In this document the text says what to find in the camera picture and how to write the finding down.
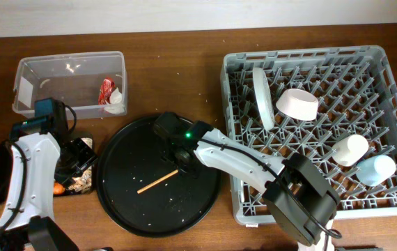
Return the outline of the food scraps pile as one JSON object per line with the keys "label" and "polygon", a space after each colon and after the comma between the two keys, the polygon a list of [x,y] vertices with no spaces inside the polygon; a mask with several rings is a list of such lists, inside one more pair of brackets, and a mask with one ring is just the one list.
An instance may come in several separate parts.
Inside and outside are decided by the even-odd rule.
{"label": "food scraps pile", "polygon": [[93,166],[98,160],[93,150],[93,139],[81,137],[72,141],[76,145],[75,159],[72,161],[65,188],[71,195],[89,193],[92,189]]}

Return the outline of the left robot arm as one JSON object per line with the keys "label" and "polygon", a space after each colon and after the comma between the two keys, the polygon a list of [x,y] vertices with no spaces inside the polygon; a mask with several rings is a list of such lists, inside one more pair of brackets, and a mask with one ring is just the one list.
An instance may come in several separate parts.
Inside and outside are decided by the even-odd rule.
{"label": "left robot arm", "polygon": [[0,218],[0,250],[77,250],[54,221],[54,184],[71,186],[98,156],[81,138],[74,138],[60,100],[36,101],[33,118],[12,126],[6,146],[11,173],[6,205]]}

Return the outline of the red snack wrapper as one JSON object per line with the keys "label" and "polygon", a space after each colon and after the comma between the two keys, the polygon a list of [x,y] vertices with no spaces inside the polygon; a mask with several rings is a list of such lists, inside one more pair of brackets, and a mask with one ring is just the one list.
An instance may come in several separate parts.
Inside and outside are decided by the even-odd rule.
{"label": "red snack wrapper", "polygon": [[110,77],[106,77],[100,87],[100,93],[98,96],[98,104],[106,105],[110,103],[111,95],[116,88],[115,82]]}

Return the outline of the orange carrot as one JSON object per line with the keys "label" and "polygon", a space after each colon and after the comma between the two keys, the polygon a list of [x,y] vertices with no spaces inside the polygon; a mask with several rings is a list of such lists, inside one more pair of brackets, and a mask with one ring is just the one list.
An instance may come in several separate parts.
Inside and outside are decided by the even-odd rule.
{"label": "orange carrot", "polygon": [[53,187],[53,195],[59,196],[62,195],[64,192],[65,188],[61,184],[55,182]]}

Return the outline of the grey plate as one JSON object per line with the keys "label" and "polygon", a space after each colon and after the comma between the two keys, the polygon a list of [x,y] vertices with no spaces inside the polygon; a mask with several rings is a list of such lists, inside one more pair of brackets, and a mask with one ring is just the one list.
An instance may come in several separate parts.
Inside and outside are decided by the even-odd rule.
{"label": "grey plate", "polygon": [[274,109],[272,107],[270,86],[264,70],[262,68],[253,68],[252,79],[260,119],[264,129],[271,130],[274,127]]}

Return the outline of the pink bowl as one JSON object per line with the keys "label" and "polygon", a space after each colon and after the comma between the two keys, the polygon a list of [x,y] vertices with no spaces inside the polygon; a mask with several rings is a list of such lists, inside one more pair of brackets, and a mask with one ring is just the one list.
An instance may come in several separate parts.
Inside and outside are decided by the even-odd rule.
{"label": "pink bowl", "polygon": [[276,102],[280,112],[301,121],[315,120],[318,104],[313,94],[301,89],[286,89]]}

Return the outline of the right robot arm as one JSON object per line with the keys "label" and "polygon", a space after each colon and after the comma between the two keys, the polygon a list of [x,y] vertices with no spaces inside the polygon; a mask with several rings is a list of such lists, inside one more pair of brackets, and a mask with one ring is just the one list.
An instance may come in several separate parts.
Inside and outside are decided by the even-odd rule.
{"label": "right robot arm", "polygon": [[176,113],[165,112],[154,123],[164,141],[164,159],[182,174],[197,177],[209,167],[226,172],[257,190],[276,223],[305,246],[320,237],[340,239],[327,227],[341,198],[306,156],[273,156],[240,144],[204,121],[187,125]]}

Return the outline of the white cup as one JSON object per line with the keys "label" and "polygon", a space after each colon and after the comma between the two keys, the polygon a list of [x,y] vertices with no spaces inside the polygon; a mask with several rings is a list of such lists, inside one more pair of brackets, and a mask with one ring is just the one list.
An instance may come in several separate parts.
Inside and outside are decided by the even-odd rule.
{"label": "white cup", "polygon": [[368,141],[362,135],[350,135],[335,143],[333,160],[344,167],[354,165],[368,151]]}

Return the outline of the white tissue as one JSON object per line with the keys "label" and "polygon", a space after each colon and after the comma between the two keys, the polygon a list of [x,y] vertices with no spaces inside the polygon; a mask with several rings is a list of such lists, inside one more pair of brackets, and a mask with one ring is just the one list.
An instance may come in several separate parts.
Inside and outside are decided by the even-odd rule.
{"label": "white tissue", "polygon": [[123,104],[123,94],[119,91],[119,89],[115,89],[110,97],[109,101],[106,101],[106,107],[104,111],[109,114],[124,114],[125,106]]}

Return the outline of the wooden chopstick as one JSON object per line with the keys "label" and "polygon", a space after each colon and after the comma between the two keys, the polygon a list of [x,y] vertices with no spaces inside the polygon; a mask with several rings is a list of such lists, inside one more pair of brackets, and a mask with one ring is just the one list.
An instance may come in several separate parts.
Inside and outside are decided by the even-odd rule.
{"label": "wooden chopstick", "polygon": [[167,175],[157,179],[156,181],[153,181],[152,183],[148,184],[147,186],[137,190],[137,194],[141,194],[142,192],[147,191],[148,189],[150,189],[150,188],[156,186],[157,184],[167,180],[168,178],[171,178],[172,176],[175,176],[177,173],[178,173],[177,169],[172,171],[172,172],[170,172],[169,174],[167,174]]}

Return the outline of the blue cup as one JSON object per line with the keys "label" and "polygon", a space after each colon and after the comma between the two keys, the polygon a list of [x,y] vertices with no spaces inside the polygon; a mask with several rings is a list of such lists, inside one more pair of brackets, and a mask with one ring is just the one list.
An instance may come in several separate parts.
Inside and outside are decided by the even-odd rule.
{"label": "blue cup", "polygon": [[356,176],[364,185],[374,187],[388,179],[396,171],[396,163],[387,155],[377,155],[357,164]]}

